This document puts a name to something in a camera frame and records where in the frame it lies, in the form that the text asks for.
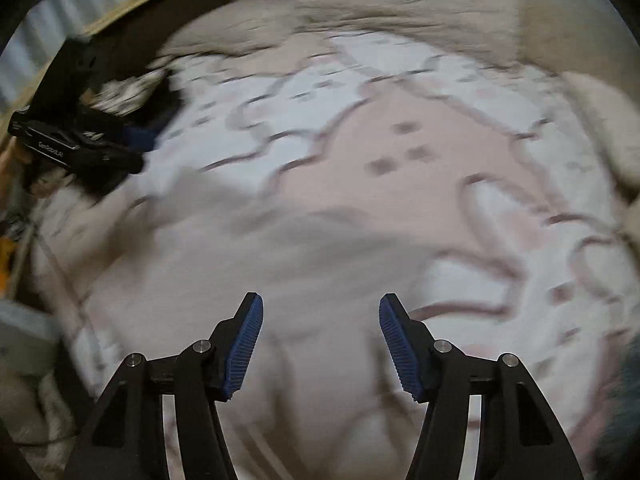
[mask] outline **pillow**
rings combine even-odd
[[[235,0],[178,30],[158,56],[217,52],[242,56],[281,44],[295,28],[292,0]]]
[[[640,110],[625,93],[592,76],[564,72],[562,78],[618,181],[640,190]]]
[[[518,55],[518,0],[299,0],[305,30],[387,30],[499,66]]]

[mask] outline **bed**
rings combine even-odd
[[[239,476],[400,478],[424,409],[377,327],[395,292],[436,338],[518,355],[591,470],[640,288],[567,78],[354,27],[165,63],[186,106],[146,170],[99,203],[52,197],[40,233],[66,276],[34,250],[92,392],[126,354],[179,352],[256,290],[264,329],[220,408]],[[169,401],[165,419],[180,478]],[[474,402],[463,479],[478,423]]]

